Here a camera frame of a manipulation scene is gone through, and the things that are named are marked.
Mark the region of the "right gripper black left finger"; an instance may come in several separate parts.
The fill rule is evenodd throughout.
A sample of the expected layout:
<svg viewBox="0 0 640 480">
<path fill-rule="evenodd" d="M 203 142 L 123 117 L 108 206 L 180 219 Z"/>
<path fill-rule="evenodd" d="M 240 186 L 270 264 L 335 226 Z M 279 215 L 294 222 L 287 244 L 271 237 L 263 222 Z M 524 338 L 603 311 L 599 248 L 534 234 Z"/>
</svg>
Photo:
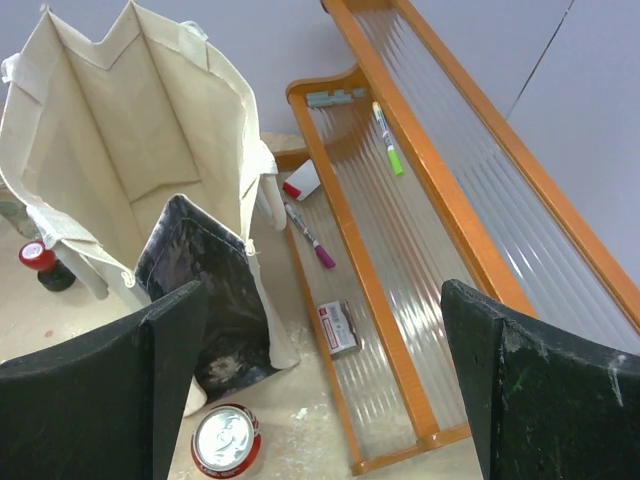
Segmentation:
<svg viewBox="0 0 640 480">
<path fill-rule="evenodd" d="M 165 479 L 207 318 L 199 281 L 1 366 L 4 479 Z"/>
</svg>

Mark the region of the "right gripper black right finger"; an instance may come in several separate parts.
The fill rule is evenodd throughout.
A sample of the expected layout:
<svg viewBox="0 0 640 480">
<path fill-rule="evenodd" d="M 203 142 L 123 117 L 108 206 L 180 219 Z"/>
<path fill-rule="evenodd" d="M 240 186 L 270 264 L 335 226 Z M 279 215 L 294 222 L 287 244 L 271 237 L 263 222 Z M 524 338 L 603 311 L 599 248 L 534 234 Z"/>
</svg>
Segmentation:
<svg viewBox="0 0 640 480">
<path fill-rule="evenodd" d="M 638 478 L 638 356 L 459 280 L 440 305 L 484 478 Z"/>
</svg>

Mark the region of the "red cola can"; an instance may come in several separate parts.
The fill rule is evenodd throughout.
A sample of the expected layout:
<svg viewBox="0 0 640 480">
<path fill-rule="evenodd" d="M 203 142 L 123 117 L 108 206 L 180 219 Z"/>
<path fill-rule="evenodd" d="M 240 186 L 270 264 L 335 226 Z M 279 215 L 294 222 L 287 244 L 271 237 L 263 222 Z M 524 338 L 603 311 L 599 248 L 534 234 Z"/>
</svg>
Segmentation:
<svg viewBox="0 0 640 480">
<path fill-rule="evenodd" d="M 245 406 L 226 403 L 214 407 L 198 424 L 191 438 L 191 456 L 205 476 L 233 479 L 256 464 L 261 446 L 257 417 Z"/>
</svg>

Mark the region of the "cream canvas tote bag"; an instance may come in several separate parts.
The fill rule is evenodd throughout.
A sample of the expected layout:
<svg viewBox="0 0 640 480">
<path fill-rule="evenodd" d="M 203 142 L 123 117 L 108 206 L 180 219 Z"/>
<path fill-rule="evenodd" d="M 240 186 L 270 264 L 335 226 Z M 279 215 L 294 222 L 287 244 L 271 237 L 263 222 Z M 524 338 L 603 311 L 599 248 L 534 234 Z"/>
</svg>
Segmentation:
<svg viewBox="0 0 640 480">
<path fill-rule="evenodd" d="M 1 177 L 44 245 L 99 299 L 149 299 L 136 263 L 165 204 L 224 225 L 261 288 L 252 215 L 287 222 L 254 92 L 193 22 L 129 2 L 94 42 L 45 10 L 5 59 Z"/>
</svg>

